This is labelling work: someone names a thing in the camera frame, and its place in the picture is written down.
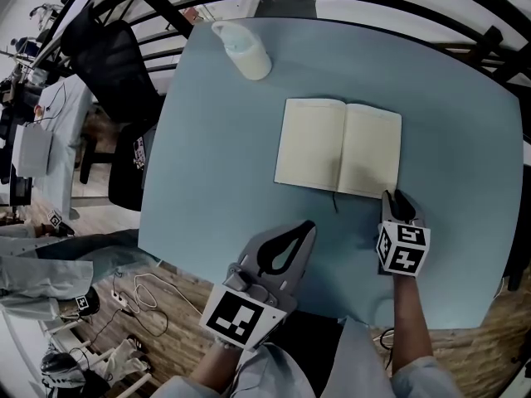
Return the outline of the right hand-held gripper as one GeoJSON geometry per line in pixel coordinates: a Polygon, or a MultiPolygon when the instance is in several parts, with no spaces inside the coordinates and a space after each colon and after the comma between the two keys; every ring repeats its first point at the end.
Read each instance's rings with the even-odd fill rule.
{"type": "Polygon", "coordinates": [[[413,225],[425,224],[424,211],[408,194],[399,189],[394,197],[388,190],[382,194],[382,223],[376,251],[383,272],[419,275],[430,249],[431,230],[413,225]]]}

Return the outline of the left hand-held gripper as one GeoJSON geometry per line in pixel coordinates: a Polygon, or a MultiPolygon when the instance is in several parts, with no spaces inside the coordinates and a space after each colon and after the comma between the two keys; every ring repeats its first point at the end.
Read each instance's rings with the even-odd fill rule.
{"type": "Polygon", "coordinates": [[[227,278],[215,284],[199,325],[222,341],[257,349],[295,311],[294,290],[304,276],[316,239],[310,221],[254,235],[227,278]],[[250,267],[242,266],[249,256],[250,267]]]}

